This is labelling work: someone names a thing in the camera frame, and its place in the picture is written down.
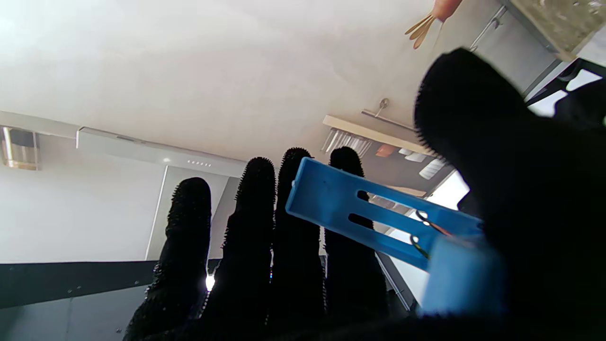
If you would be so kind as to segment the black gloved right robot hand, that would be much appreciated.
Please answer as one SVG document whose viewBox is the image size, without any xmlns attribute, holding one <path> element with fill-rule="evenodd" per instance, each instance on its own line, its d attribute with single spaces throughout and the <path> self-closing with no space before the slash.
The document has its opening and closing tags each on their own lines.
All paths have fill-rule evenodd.
<svg viewBox="0 0 606 341">
<path fill-rule="evenodd" d="M 605 129 L 533 114 L 498 71 L 466 48 L 439 56 L 415 104 L 422 144 L 453 166 L 478 203 L 499 257 L 499 312 L 394 317 L 375 251 L 290 215 L 304 158 L 279 173 L 251 159 L 227 221 L 205 307 L 211 194 L 201 178 L 172 199 L 167 240 L 126 341 L 603 341 Z"/>
</svg>

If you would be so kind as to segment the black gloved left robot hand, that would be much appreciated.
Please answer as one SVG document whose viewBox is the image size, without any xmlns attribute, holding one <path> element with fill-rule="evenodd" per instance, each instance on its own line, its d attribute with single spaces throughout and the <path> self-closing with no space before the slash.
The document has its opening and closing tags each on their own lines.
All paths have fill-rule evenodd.
<svg viewBox="0 0 606 341">
<path fill-rule="evenodd" d="M 554 116 L 558 122 L 577 130 L 600 134 L 606 132 L 606 80 L 589 82 L 570 91 L 556 102 Z"/>
</svg>

